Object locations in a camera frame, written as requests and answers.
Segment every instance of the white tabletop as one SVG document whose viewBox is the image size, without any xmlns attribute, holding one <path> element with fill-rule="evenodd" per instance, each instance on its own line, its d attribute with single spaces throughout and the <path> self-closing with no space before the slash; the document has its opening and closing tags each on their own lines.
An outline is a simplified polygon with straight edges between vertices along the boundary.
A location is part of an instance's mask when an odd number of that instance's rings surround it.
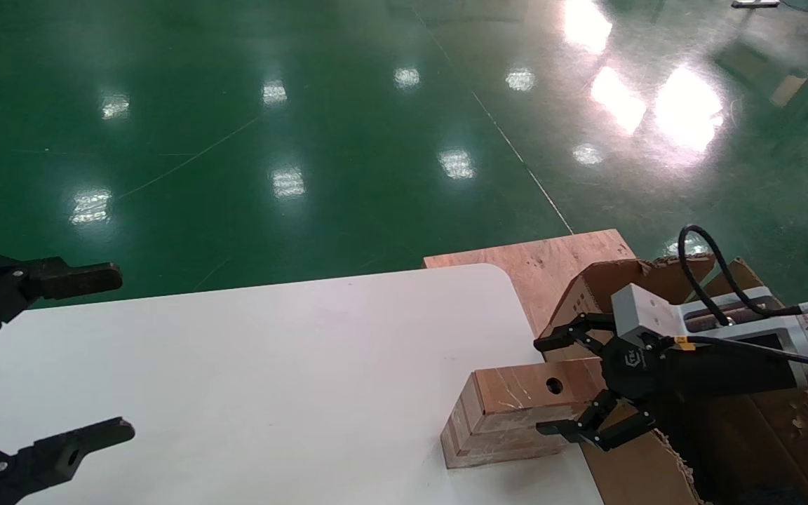
<svg viewBox="0 0 808 505">
<path fill-rule="evenodd" d="M 25 505 L 600 505 L 578 447 L 445 469 L 469 372 L 540 358 L 491 265 L 34 310 L 0 332 L 0 450 L 137 429 Z"/>
</svg>

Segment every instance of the cardboard flap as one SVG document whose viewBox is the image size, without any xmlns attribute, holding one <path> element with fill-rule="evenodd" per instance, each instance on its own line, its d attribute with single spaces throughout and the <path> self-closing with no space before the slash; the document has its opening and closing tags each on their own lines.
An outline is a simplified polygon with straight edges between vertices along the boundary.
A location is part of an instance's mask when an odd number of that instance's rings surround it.
<svg viewBox="0 0 808 505">
<path fill-rule="evenodd" d="M 694 278 L 702 281 L 706 274 L 712 271 L 715 258 L 712 255 L 692 255 L 687 257 L 687 263 L 689 263 Z M 551 323 L 562 320 L 562 317 L 558 317 L 561 314 L 568 313 L 568 316 L 571 317 L 577 314 L 575 310 L 564 311 L 563 309 L 564 304 L 570 300 L 569 294 L 580 288 L 581 284 L 584 284 L 588 294 L 593 298 L 593 306 L 599 312 L 608 314 L 613 311 L 612 301 L 610 301 L 612 294 L 632 283 L 640 285 L 645 290 L 653 291 L 660 297 L 669 300 L 671 304 L 683 303 L 692 291 L 690 283 L 682 273 L 682 266 L 675 257 L 660 258 L 653 262 L 619 260 L 593 263 L 570 281 L 564 297 L 560 298 L 554 314 L 551 314 L 548 329 Z M 542 335 L 550 335 L 548 329 L 545 329 Z"/>
<path fill-rule="evenodd" d="M 728 263 L 728 271 L 732 273 L 732 278 L 737 282 L 738 288 L 741 290 L 750 290 L 750 288 L 759 288 L 762 285 L 760 278 L 753 273 L 753 270 L 741 258 L 734 258 L 734 261 Z M 719 272 L 712 281 L 709 281 L 703 290 L 710 297 L 717 297 L 718 295 L 726 295 L 731 293 L 732 288 L 725 280 L 725 273 Z"/>
</svg>

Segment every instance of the wooden block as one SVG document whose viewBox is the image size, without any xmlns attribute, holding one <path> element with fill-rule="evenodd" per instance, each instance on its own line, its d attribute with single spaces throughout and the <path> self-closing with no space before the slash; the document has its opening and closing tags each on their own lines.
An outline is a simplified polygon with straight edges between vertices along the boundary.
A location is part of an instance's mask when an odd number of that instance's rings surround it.
<svg viewBox="0 0 808 505">
<path fill-rule="evenodd" d="M 532 459 L 558 454 L 567 445 L 562 437 L 542 437 L 549 440 L 520 440 L 519 435 L 501 434 L 503 441 L 490 443 L 485 447 L 475 447 L 473 450 L 458 450 L 456 441 L 452 437 L 450 425 L 442 431 L 442 452 L 445 454 L 445 466 L 448 468 L 468 468 L 481 464 L 503 463 L 519 459 Z"/>
<path fill-rule="evenodd" d="M 596 358 L 476 370 L 440 436 L 445 462 L 462 468 L 555 454 L 567 441 L 538 434 L 535 424 L 574 419 L 602 385 Z"/>
<path fill-rule="evenodd" d="M 588 265 L 635 258 L 616 230 L 574 234 L 535 242 L 514 243 L 451 255 L 428 256 L 426 268 L 491 263 L 513 281 L 529 326 L 535 336 L 551 319 L 570 281 Z"/>
</svg>

